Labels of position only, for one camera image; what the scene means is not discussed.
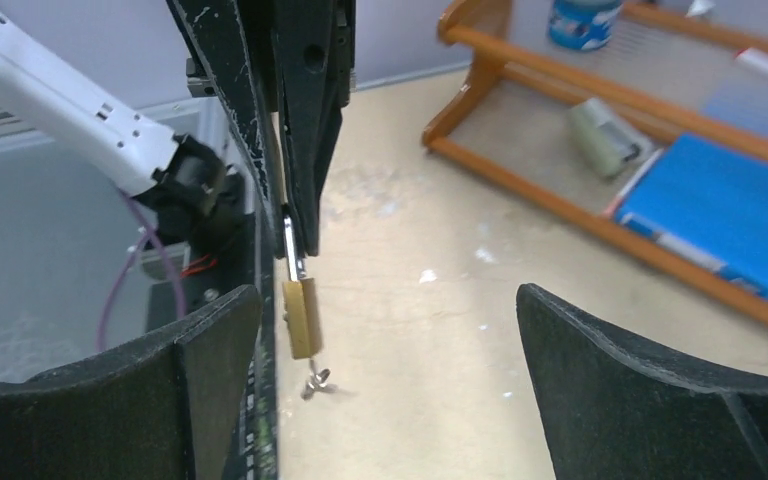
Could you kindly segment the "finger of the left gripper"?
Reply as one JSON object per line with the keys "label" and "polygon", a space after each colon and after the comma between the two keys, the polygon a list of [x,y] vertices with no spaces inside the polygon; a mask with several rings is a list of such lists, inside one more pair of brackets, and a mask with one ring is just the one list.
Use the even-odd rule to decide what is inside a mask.
{"label": "finger of the left gripper", "polygon": [[273,47],[287,209],[297,246],[320,250],[321,196],[350,101],[354,1],[276,1]]}
{"label": "finger of the left gripper", "polygon": [[236,1],[169,1],[168,8],[222,104],[269,219],[278,217],[278,145],[264,73],[252,55]]}

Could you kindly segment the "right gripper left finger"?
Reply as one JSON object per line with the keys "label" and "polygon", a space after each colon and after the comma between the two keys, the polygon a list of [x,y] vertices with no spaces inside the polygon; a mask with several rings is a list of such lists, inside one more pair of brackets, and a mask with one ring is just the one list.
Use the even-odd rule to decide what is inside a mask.
{"label": "right gripper left finger", "polygon": [[219,479],[261,321],[241,286],[93,357],[0,383],[0,479]]}

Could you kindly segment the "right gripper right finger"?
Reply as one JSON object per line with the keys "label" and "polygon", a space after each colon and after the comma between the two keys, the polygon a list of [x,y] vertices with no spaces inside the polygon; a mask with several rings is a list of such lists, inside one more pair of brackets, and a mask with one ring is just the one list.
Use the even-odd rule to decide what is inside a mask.
{"label": "right gripper right finger", "polygon": [[524,356],[559,479],[768,479],[768,376],[520,286]]}

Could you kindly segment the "padlock key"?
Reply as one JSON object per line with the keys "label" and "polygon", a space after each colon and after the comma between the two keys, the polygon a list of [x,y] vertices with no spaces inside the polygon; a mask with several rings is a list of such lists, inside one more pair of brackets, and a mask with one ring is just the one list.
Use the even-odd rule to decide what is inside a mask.
{"label": "padlock key", "polygon": [[329,383],[331,370],[329,368],[319,368],[314,358],[307,360],[309,375],[301,391],[301,398],[304,401],[311,400],[316,393],[331,393],[332,385]]}

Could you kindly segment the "brass padlock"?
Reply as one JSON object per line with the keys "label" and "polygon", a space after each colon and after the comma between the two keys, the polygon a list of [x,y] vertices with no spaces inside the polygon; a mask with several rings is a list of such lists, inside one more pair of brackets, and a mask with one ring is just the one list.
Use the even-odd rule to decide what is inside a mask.
{"label": "brass padlock", "polygon": [[295,360],[313,360],[323,348],[315,281],[307,275],[304,252],[297,245],[289,208],[283,217],[288,279],[282,284],[285,322]]}

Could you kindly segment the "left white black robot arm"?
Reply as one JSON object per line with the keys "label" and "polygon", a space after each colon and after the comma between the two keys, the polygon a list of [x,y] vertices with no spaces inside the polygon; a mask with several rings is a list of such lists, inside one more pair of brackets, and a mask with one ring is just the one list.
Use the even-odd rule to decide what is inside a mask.
{"label": "left white black robot arm", "polygon": [[[315,256],[321,195],[350,100],[352,1],[171,1],[197,71],[229,118],[279,245]],[[177,238],[227,236],[214,218],[224,176],[206,145],[117,99],[0,12],[0,107],[82,152],[120,190],[178,217]]]}

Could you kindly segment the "orange wooden rack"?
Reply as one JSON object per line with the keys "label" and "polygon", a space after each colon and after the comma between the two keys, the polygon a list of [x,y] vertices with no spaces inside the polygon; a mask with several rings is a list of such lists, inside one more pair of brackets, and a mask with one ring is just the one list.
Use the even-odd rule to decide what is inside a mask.
{"label": "orange wooden rack", "polygon": [[703,294],[768,326],[768,300],[706,272],[701,266],[645,241],[611,222],[519,177],[451,139],[452,132],[503,81],[568,105],[570,130],[583,152],[617,173],[649,159],[657,143],[701,135],[768,164],[768,138],[695,113],[639,90],[513,44],[509,1],[455,1],[441,15],[438,38],[473,53],[459,93],[426,126],[423,145],[579,229]]}

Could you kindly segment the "blue book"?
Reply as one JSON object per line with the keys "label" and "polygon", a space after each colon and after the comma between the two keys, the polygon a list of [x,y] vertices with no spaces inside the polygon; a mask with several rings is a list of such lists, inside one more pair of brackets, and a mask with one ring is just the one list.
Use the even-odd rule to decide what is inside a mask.
{"label": "blue book", "polygon": [[768,163],[684,134],[631,188],[613,219],[768,300]]}

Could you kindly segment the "blue lidded jar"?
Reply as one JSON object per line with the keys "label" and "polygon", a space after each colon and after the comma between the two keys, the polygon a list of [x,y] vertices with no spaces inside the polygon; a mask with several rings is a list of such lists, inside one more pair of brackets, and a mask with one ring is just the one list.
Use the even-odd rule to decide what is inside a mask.
{"label": "blue lidded jar", "polygon": [[611,40],[622,6],[620,0],[555,0],[549,11],[547,37],[569,50],[598,50]]}

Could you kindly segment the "pale green roll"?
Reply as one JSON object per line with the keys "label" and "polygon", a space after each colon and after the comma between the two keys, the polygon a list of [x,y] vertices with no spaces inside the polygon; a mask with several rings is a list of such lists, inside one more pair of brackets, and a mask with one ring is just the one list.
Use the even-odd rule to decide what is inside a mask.
{"label": "pale green roll", "polygon": [[648,160],[656,150],[649,137],[599,98],[571,107],[566,121],[587,165],[603,179],[617,177],[629,165]]}

